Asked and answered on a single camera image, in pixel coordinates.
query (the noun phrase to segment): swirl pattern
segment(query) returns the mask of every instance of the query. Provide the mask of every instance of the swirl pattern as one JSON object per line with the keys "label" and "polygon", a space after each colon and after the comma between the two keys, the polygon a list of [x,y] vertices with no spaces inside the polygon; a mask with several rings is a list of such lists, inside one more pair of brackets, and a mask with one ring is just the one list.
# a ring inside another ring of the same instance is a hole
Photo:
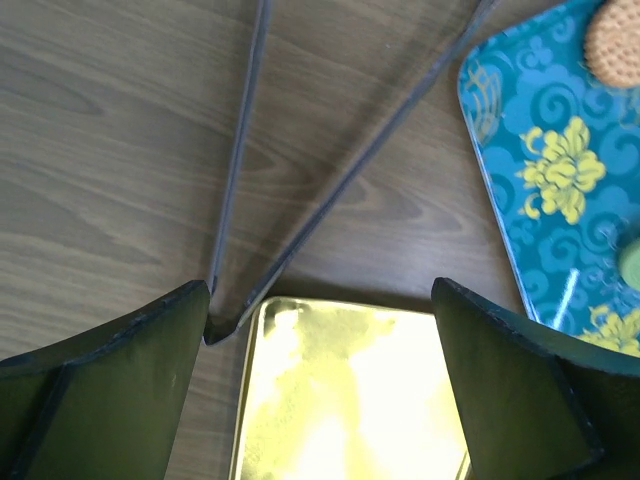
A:
{"label": "swirl pattern", "polygon": [[474,49],[460,101],[529,315],[640,355],[640,292],[620,277],[640,237],[640,88],[605,87],[571,0]]}

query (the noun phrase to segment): yellow flower pattern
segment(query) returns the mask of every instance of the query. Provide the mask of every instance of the yellow flower pattern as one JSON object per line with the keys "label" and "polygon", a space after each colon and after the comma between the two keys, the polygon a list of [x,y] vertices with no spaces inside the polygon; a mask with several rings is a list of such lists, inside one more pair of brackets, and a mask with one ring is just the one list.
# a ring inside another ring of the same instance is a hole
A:
{"label": "yellow flower pattern", "polygon": [[595,331],[585,330],[578,336],[585,342],[593,343],[609,350],[640,357],[640,308],[634,308],[624,318],[612,312],[607,305],[591,310],[591,324]]}
{"label": "yellow flower pattern", "polygon": [[[540,137],[544,141],[542,151],[533,146]],[[605,165],[588,148],[589,129],[580,117],[572,117],[562,134],[533,127],[522,139],[540,158],[526,160],[525,169],[516,175],[524,178],[525,188],[538,188],[540,193],[530,195],[520,213],[539,218],[540,211],[532,203],[540,196],[545,214],[559,211],[567,223],[575,225],[586,208],[584,194],[592,191],[606,173]]]}

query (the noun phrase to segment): green food item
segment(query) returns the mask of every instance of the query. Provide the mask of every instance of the green food item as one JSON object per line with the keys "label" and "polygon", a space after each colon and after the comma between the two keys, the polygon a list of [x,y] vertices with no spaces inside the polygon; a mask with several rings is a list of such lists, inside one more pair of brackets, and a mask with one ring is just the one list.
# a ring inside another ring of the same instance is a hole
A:
{"label": "green food item", "polygon": [[618,268],[622,279],[631,288],[640,291],[640,238],[622,251]]}

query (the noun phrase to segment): metal rod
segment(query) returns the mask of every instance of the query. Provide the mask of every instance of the metal rod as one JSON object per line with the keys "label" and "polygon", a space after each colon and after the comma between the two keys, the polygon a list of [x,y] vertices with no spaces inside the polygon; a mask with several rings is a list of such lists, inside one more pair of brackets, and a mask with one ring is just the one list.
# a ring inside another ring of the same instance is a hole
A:
{"label": "metal rod", "polygon": [[369,164],[389,137],[391,137],[397,128],[404,122],[420,99],[431,89],[442,70],[444,70],[444,68],[460,53],[480,24],[498,3],[499,0],[479,0],[462,33],[454,43],[447,48],[440,57],[438,57],[431,68],[427,70],[425,75],[412,89],[402,105],[400,105],[400,107],[393,113],[391,118],[383,125],[372,142],[361,152],[355,163],[340,179],[338,185],[333,189],[324,202],[312,213],[311,217],[300,228],[300,230],[298,230],[291,242],[278,256],[276,261],[258,280],[256,286],[251,290],[249,296],[245,300],[242,310],[235,319],[231,322],[224,322],[223,325],[219,326],[214,325],[211,321],[208,322],[204,335],[204,341],[207,345],[217,343],[218,341],[228,337],[247,321],[255,307],[264,299],[269,289],[280,277],[284,269],[289,265],[291,260],[293,260],[296,253],[298,253],[300,248],[302,248],[306,243],[329,211],[333,208],[347,187],[351,185],[351,182],[358,176],[364,167]]}
{"label": "metal rod", "polygon": [[211,265],[207,275],[207,286],[209,292],[213,295],[218,284],[220,276],[220,268],[224,251],[229,236],[229,224],[233,217],[233,201],[238,184],[238,176],[242,170],[242,160],[244,158],[244,150],[249,133],[249,123],[251,120],[251,112],[253,110],[253,102],[256,96],[256,87],[258,85],[258,77],[260,75],[260,67],[264,58],[264,50],[267,40],[267,32],[269,31],[269,21],[271,19],[271,0],[260,0],[256,12],[256,20],[253,29],[253,37],[251,39],[251,49],[249,51],[249,63],[247,66],[247,74],[245,76],[244,91],[242,93],[242,103],[240,105],[240,114],[236,126],[235,137],[233,141],[233,149],[231,151],[231,160],[229,162],[229,174],[227,177],[227,187],[224,194],[222,209],[220,211],[220,220],[218,221],[218,233],[216,235],[216,243],[213,248]]}

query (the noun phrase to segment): dark green plastic part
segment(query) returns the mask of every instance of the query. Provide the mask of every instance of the dark green plastic part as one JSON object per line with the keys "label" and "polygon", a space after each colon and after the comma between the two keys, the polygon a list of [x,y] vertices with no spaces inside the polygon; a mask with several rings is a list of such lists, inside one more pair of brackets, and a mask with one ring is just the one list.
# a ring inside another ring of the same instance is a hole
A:
{"label": "dark green plastic part", "polygon": [[640,479],[640,358],[448,279],[432,301],[478,480]]}
{"label": "dark green plastic part", "polygon": [[0,362],[0,478],[164,478],[209,298],[189,282]]}

